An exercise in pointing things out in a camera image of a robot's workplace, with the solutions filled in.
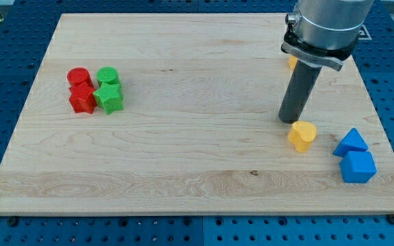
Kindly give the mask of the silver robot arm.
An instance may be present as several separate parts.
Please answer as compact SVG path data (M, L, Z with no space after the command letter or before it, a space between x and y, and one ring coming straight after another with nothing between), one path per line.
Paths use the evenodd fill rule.
M281 51L312 67L340 71L373 0L299 0L285 17Z

